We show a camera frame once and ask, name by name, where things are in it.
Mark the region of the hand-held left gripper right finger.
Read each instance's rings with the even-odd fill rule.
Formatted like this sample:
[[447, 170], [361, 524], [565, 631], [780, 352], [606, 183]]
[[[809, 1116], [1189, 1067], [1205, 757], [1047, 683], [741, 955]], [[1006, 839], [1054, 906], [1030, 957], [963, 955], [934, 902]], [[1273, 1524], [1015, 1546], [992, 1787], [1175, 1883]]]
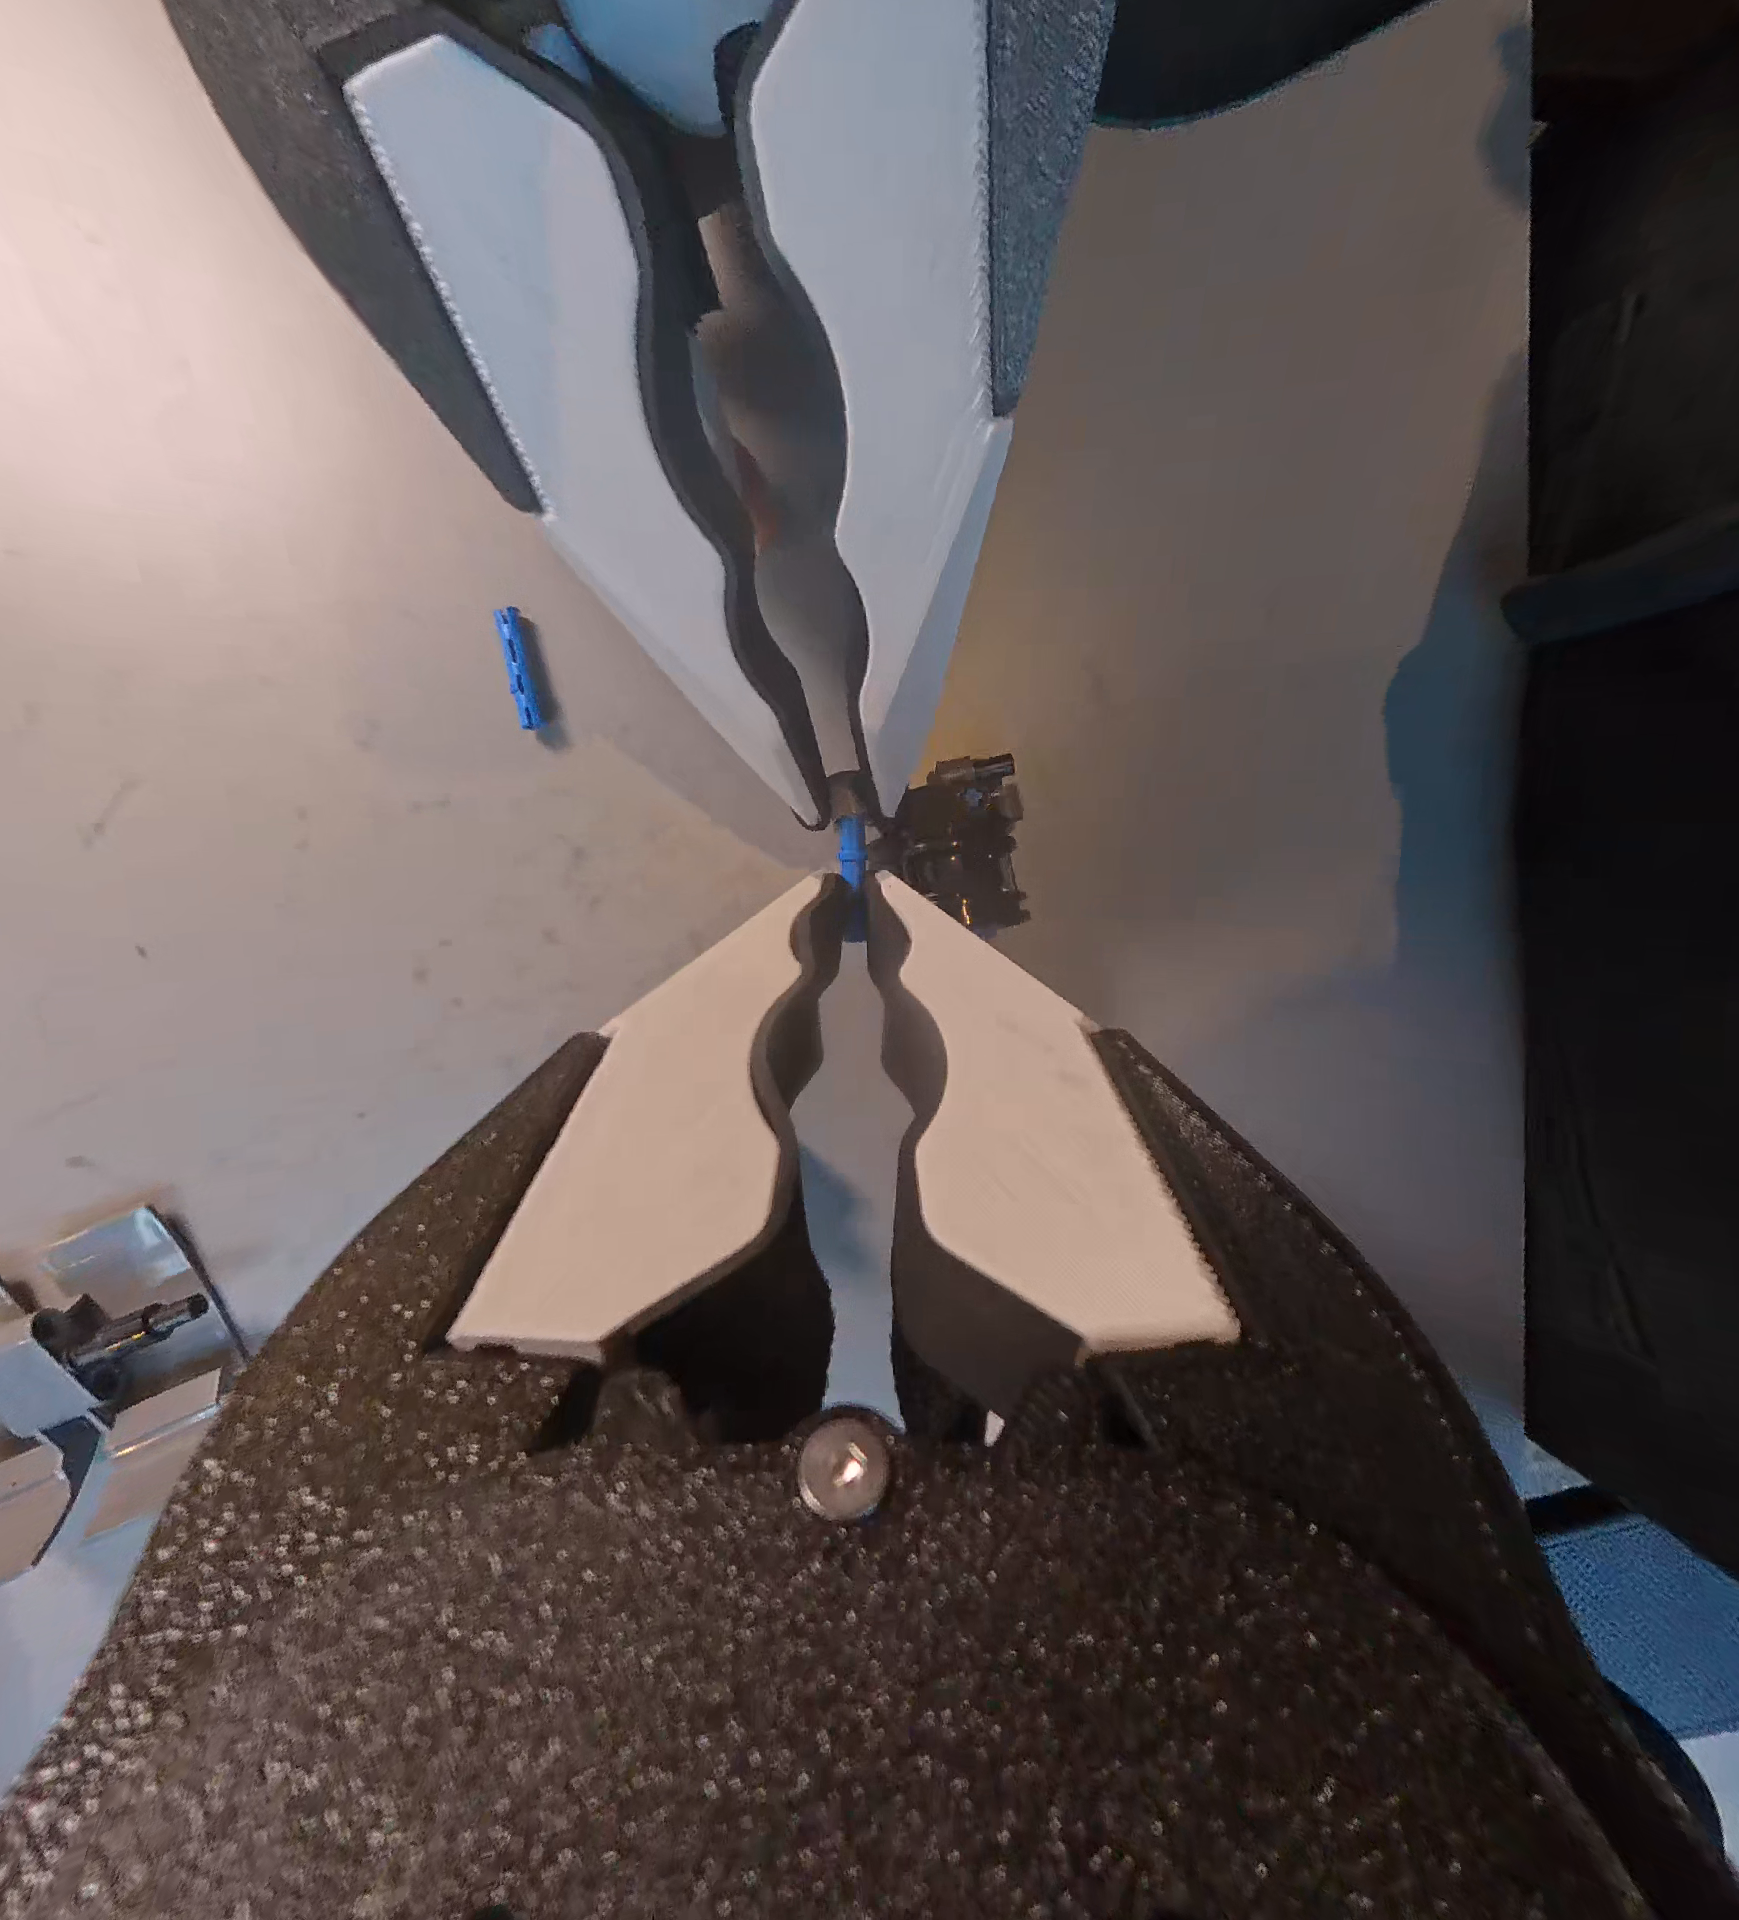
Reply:
[[925, 1379], [1006, 1420], [1092, 1359], [1238, 1345], [1094, 1021], [903, 879], [870, 875], [865, 909], [881, 1066], [912, 1111], [892, 1327]]

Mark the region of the black wheel brick assembly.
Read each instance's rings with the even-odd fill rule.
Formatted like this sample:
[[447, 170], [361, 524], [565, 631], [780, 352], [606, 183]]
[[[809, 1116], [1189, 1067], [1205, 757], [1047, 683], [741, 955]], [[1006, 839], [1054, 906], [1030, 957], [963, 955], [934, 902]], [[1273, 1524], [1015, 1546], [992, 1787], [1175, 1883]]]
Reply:
[[979, 938], [996, 938], [1030, 921], [1015, 879], [1019, 819], [1011, 752], [938, 762], [903, 792], [868, 868], [903, 879]]

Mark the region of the grey desk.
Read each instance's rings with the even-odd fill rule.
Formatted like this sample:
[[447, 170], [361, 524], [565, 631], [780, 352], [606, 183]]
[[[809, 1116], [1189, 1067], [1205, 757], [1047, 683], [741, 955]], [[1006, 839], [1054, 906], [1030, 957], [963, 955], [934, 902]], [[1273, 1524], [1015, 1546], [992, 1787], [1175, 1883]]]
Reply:
[[[1524, 3], [1092, 136], [925, 748], [1015, 752], [1019, 965], [1498, 1404], [1524, 142]], [[161, 6], [0, 6], [0, 1268], [154, 1196], [263, 1339], [817, 860], [326, 288]]]

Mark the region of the grey brick panel assembly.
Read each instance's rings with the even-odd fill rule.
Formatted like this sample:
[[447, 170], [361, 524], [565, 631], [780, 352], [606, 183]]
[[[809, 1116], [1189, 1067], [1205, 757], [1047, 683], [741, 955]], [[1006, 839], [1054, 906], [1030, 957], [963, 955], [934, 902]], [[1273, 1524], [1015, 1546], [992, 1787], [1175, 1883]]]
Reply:
[[0, 1588], [148, 1517], [253, 1359], [178, 1224], [95, 1216], [0, 1275]]

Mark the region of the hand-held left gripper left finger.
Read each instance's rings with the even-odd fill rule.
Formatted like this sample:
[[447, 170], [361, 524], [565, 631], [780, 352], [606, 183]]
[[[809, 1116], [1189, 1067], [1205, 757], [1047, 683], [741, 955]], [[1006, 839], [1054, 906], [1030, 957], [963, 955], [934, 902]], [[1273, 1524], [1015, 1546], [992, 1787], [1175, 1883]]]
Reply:
[[809, 875], [609, 1021], [448, 1347], [655, 1368], [734, 1443], [817, 1413], [829, 1283], [791, 1108], [825, 984], [829, 883]]

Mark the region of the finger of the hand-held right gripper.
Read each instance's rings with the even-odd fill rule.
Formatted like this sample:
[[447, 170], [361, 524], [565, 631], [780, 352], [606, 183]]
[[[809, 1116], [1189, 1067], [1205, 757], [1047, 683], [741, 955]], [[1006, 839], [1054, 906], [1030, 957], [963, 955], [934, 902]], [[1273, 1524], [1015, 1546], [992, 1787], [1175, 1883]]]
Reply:
[[784, 3], [735, 85], [760, 240], [842, 403], [852, 719], [892, 809], [931, 739], [1010, 448], [988, 317], [988, 6]]
[[820, 830], [791, 650], [804, 540], [734, 390], [760, 317], [734, 137], [580, 35], [352, 35], [346, 109], [522, 463], [552, 551]]

